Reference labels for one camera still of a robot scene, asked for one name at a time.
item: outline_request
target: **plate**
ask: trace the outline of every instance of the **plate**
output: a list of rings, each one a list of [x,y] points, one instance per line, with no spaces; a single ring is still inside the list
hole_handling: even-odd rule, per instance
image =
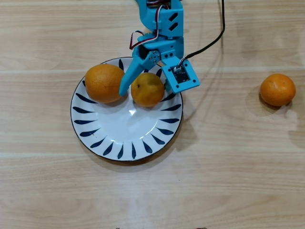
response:
[[[102,64],[113,64],[126,71],[132,57],[121,57]],[[166,78],[160,66],[149,72]],[[115,161],[135,161],[164,148],[177,133],[183,114],[182,95],[165,91],[154,108],[139,107],[127,95],[113,104],[92,100],[82,78],[71,102],[71,121],[80,141],[93,153]]]

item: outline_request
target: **wooden table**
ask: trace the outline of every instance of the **wooden table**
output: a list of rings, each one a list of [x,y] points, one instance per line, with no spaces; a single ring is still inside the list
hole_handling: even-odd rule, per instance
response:
[[[184,0],[186,54],[220,33],[217,0]],[[165,151],[98,158],[70,121],[92,66],[130,56],[133,0],[0,1],[1,229],[304,229],[305,1],[226,0],[222,42],[192,58],[202,86]],[[261,104],[271,73],[297,85]]]

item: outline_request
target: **blue robotic arm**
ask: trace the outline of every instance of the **blue robotic arm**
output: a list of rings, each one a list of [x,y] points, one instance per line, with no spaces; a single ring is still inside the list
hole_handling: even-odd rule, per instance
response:
[[[185,60],[180,65],[184,53],[183,6],[180,0],[136,1],[141,22],[152,31],[139,37],[138,41],[155,39],[134,48],[132,63],[121,82],[120,95],[124,96],[138,75],[145,69],[152,69],[159,61],[164,64],[163,72],[174,93],[199,86],[200,82],[191,63]]]

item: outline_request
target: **blue leaf pattern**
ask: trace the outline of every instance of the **blue leaf pattern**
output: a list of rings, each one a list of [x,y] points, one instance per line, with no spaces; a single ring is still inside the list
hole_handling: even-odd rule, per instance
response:
[[[105,150],[105,152],[103,153],[103,156],[108,155],[108,154],[112,151],[112,147],[113,147],[113,142],[112,142],[111,145]]]
[[[92,121],[86,121],[86,120],[75,120],[74,122],[76,124],[79,124],[79,125],[84,125],[84,124],[88,124],[88,123],[92,123],[92,122],[95,122],[96,120],[92,120]]]
[[[121,59],[119,60],[119,67],[124,71],[124,65]]]
[[[161,102],[171,100],[171,99],[173,99],[175,96],[176,96],[176,94],[171,93],[168,97],[166,97],[165,99],[163,99]]]
[[[132,157],[133,157],[133,159],[135,159],[136,156],[137,156],[137,154],[135,152],[135,148],[134,148],[134,145],[132,143]]]
[[[173,131],[165,130],[165,129],[159,129],[159,128],[157,128],[157,129],[160,130],[160,132],[164,135],[173,135]]]
[[[178,110],[180,107],[181,107],[181,104],[178,104],[178,105],[172,106],[170,108],[167,108],[167,109],[164,109],[161,111],[175,111],[175,110]]]
[[[161,74],[162,74],[162,68],[160,68],[160,69],[157,71],[156,75],[159,76],[159,77],[161,77]]]
[[[169,118],[169,119],[160,119],[160,120],[166,123],[176,123],[180,121],[180,119],[178,118]]]
[[[153,150],[144,141],[143,141],[143,144],[144,144],[144,148],[145,148],[146,152],[151,154],[153,152]]]
[[[123,152],[124,152],[124,145],[122,145],[122,148],[118,154],[118,159],[120,159],[123,156]]]
[[[96,131],[98,131],[99,129],[97,129],[97,130],[91,130],[91,131],[88,131],[88,132],[82,132],[81,134],[80,134],[80,136],[81,137],[89,137],[89,136],[91,136],[91,135],[93,135]]]
[[[94,143],[92,146],[90,146],[90,148],[92,149],[92,148],[95,148],[95,147],[100,146],[100,145],[102,144],[102,142],[105,140],[105,138],[104,138],[102,141],[99,141],[99,142],[97,142],[97,143]]]
[[[76,93],[76,95],[83,101],[87,102],[87,103],[90,103],[90,104],[97,104],[96,102],[90,100],[90,99],[87,99],[86,97],[82,96],[81,94],[78,94]]]
[[[75,111],[77,111],[78,113],[81,113],[81,114],[94,113],[94,111],[86,111],[86,110],[81,109],[81,108],[76,107],[76,106],[74,106],[73,109],[74,109]]]
[[[154,140],[155,140],[159,145],[164,145],[164,144],[165,144],[165,142],[162,141],[162,140],[160,140],[159,138],[157,138],[157,137],[155,137],[155,136],[153,136],[153,135],[152,135],[152,137],[154,138]]]

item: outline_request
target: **plate rim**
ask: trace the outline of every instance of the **plate rim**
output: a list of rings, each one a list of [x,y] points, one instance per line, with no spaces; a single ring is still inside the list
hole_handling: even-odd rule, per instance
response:
[[[107,60],[107,61],[104,61],[104,62],[102,62],[102,63],[100,63],[100,64],[104,64],[104,63],[106,63],[106,62],[108,62],[108,61],[113,61],[113,60],[117,60],[117,59],[125,59],[125,58],[133,58],[133,57],[132,57],[132,56],[124,56],[124,57],[112,58],[112,59],[109,59],[109,60]],[[71,124],[72,124],[73,130],[74,130],[74,132],[75,132],[77,138],[80,140],[80,142],[81,142],[89,151],[91,151],[92,153],[94,153],[96,156],[98,156],[98,157],[100,157],[100,158],[103,158],[103,159],[106,159],[106,160],[115,161],[115,162],[133,162],[133,161],[140,161],[140,160],[147,159],[148,157],[151,157],[151,156],[153,156],[153,155],[159,153],[159,152],[160,152],[161,150],[163,150],[163,149],[173,140],[173,138],[176,136],[176,134],[177,134],[177,132],[178,132],[180,126],[181,126],[181,122],[182,122],[182,118],[183,118],[183,106],[184,106],[184,104],[183,104],[183,97],[182,97],[182,94],[181,94],[181,93],[179,93],[179,94],[180,94],[181,102],[182,102],[182,111],[181,111],[181,117],[180,117],[180,122],[179,122],[178,128],[177,128],[177,130],[175,131],[175,133],[173,134],[172,138],[171,138],[171,139],[170,139],[161,149],[159,149],[158,151],[156,151],[156,152],[154,152],[154,153],[152,153],[152,154],[149,154],[148,156],[145,156],[145,157],[142,157],[142,158],[139,158],[139,159],[133,159],[133,160],[118,160],[118,159],[111,159],[111,158],[107,158],[107,157],[98,155],[97,153],[93,152],[91,149],[89,149],[89,148],[83,143],[83,141],[81,140],[81,138],[80,138],[80,137],[78,136],[78,134],[76,133],[76,130],[75,130],[74,124],[73,124],[73,120],[72,120],[72,102],[73,102],[73,97],[74,97],[74,95],[75,95],[75,92],[76,92],[78,86],[80,85],[80,83],[82,82],[82,80],[83,80],[83,78],[84,78],[85,76],[86,76],[86,75],[84,75],[84,76],[81,78],[80,82],[77,84],[77,86],[75,87],[75,90],[74,90],[74,92],[73,92],[73,94],[72,94],[71,103],[70,103],[70,120],[71,120]]]

